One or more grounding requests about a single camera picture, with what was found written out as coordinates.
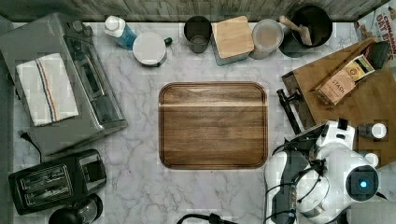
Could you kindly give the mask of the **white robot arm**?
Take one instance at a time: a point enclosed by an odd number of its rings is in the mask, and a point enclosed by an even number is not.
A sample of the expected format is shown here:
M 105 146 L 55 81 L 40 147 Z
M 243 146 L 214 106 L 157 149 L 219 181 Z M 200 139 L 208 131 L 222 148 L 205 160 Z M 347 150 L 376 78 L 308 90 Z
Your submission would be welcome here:
M 277 147 L 264 164 L 263 224 L 330 224 L 380 197 L 379 158 L 353 149 L 355 133 L 346 119 L 329 120 Z

